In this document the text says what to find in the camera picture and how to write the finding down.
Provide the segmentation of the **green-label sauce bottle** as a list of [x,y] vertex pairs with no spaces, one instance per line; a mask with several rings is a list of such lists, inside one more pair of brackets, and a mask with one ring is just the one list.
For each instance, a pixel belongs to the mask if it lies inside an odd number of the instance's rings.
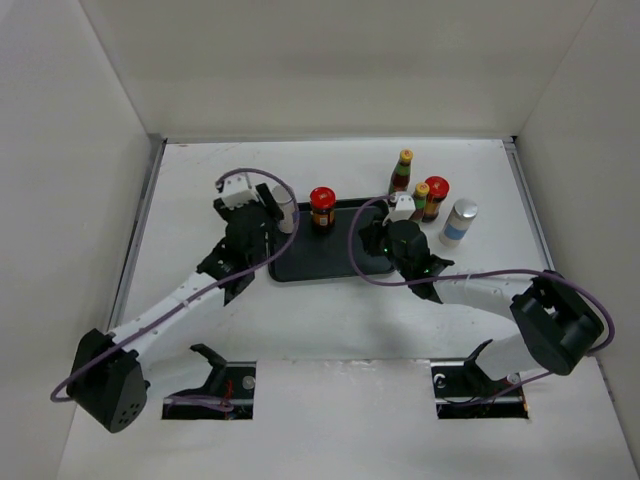
[[398,161],[390,177],[388,187],[389,195],[407,191],[410,183],[412,160],[413,152],[410,149],[400,151]]
[[424,215],[424,208],[427,202],[427,197],[430,191],[430,187],[426,182],[417,183],[412,194],[414,201],[414,212],[410,219],[414,222],[420,222]]

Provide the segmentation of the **white peppercorn shaker blue label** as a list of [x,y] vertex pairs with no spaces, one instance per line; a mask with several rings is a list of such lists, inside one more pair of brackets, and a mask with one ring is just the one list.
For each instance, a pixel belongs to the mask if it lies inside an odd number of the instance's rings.
[[276,185],[271,190],[271,195],[276,201],[283,218],[278,221],[278,229],[286,235],[290,235],[294,231],[295,227],[295,207],[294,198],[289,192],[281,185]]

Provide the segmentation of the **white salt shaker silver lid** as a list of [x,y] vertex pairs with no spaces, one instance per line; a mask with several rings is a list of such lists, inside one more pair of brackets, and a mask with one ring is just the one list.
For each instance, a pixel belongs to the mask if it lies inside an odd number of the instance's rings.
[[449,216],[439,233],[440,242],[447,247],[457,246],[465,237],[478,214],[478,205],[471,199],[454,202]]

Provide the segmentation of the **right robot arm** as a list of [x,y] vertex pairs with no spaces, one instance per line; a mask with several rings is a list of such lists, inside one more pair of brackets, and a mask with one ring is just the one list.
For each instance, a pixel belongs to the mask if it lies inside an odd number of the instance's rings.
[[488,340],[464,361],[464,384],[483,396],[515,373],[569,375],[593,348],[604,324],[579,292],[551,271],[497,275],[457,271],[433,254],[412,221],[375,220],[359,230],[366,254],[386,258],[418,298],[461,305],[513,322],[517,334]]

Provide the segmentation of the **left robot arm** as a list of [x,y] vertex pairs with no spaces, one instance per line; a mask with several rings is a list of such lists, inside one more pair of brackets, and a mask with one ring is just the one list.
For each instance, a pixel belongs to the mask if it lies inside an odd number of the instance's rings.
[[223,238],[163,300],[108,333],[92,329],[78,343],[63,387],[68,398],[110,433],[131,425],[155,385],[151,370],[169,346],[187,339],[253,282],[274,259],[268,242],[283,218],[269,187],[244,175],[223,181],[214,208]]

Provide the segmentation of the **red-lid chili sauce jar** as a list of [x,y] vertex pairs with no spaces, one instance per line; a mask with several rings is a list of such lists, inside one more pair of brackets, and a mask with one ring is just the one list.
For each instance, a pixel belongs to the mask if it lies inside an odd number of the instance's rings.
[[449,194],[450,185],[441,176],[431,176],[425,180],[425,183],[429,186],[429,192],[423,209],[422,222],[429,223],[438,217],[441,204]]

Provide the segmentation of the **black plastic tray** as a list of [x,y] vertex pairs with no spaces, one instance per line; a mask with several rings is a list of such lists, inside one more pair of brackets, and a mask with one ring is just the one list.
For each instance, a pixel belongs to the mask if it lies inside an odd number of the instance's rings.
[[[328,233],[318,233],[312,228],[309,202],[299,204],[300,226],[293,244],[268,265],[271,278],[280,283],[311,280],[327,280],[357,276],[347,252],[348,231],[354,215],[364,198],[338,200],[335,208],[336,221]],[[367,206],[358,218],[353,237],[353,254],[361,271],[368,275],[384,275],[394,271],[384,257],[371,257],[363,249],[358,232],[378,217],[389,212],[384,201]],[[278,232],[269,242],[270,253],[277,252],[287,240],[287,235]]]

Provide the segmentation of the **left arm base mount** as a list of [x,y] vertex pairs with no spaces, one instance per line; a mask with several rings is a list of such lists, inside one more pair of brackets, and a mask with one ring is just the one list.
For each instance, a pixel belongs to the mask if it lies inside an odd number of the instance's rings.
[[205,344],[190,350],[202,356],[210,371],[197,388],[179,390],[163,401],[163,420],[252,420],[257,381],[256,362],[228,361]]

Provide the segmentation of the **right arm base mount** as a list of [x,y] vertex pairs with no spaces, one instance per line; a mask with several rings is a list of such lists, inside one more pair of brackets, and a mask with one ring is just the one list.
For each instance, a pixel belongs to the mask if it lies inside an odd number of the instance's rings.
[[430,364],[436,415],[439,420],[528,419],[524,392],[515,388],[520,376],[491,380],[477,365],[480,344],[466,358],[445,358]]

